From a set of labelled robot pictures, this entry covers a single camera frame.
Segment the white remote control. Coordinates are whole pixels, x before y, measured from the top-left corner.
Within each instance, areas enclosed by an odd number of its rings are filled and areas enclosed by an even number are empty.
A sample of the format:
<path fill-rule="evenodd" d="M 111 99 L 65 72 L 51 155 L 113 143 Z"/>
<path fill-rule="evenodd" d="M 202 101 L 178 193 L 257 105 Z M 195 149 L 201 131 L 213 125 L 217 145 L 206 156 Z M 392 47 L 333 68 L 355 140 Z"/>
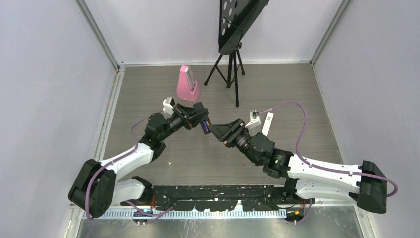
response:
<path fill-rule="evenodd" d="M 265 118 L 265 121 L 264 121 L 264 124 L 263 124 L 263 127 L 262 127 L 262 134 L 265 135 L 265 136 L 268 136 L 268 133 L 269 133 L 269 130 L 270 130 L 270 127 L 271 127 L 271 123 L 273 121 L 273 116 L 274 116 L 274 113 L 272 113 L 272 112 L 268 112 L 267 115 L 266 115 L 266 118 Z"/>

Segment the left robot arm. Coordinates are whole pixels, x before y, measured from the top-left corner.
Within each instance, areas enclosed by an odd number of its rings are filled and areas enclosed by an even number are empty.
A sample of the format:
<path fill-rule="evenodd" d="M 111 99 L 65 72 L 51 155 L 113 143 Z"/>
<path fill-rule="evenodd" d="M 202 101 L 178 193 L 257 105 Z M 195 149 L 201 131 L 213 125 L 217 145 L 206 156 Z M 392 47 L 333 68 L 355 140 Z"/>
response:
<path fill-rule="evenodd" d="M 147 205 L 152 198 L 150 183 L 142 178 L 121 179 L 157 159 L 166 148 L 164 140 L 179 129 L 205 128 L 208 113 L 201 102 L 186 107 L 167 98 L 162 112 L 144 119 L 147 122 L 144 135 L 132 148 L 109 159 L 84 162 L 69 190 L 68 200 L 82 208 L 88 220 L 102 216 L 111 205 L 127 200 Z"/>

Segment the purple battery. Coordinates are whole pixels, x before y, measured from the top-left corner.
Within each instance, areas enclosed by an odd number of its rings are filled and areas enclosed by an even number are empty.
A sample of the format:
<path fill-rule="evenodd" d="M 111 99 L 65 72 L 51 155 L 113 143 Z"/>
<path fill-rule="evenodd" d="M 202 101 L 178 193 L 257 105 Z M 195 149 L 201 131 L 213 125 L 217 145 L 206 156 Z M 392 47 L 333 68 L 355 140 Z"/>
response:
<path fill-rule="evenodd" d="M 204 121 L 202 122 L 202 125 L 203 125 L 203 130 L 204 130 L 204 133 L 205 133 L 205 134 L 209 134 L 209 133 L 210 133 L 210 130 L 209 130 L 209 123 L 208 123 L 206 120 L 204 120 Z"/>

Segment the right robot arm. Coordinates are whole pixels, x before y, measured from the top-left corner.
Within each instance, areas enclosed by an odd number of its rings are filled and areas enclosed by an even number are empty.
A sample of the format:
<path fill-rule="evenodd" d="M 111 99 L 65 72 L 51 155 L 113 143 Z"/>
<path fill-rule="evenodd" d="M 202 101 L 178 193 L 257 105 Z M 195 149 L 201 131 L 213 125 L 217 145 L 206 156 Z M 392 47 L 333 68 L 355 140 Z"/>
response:
<path fill-rule="evenodd" d="M 236 147 L 255 166 L 273 178 L 285 178 L 283 198 L 288 203 L 300 199 L 349 200 L 366 211 L 387 211 L 386 176 L 371 161 L 361 165 L 323 162 L 276 148 L 262 133 L 249 134 L 244 122 L 209 125 L 209 131 L 226 147 Z"/>

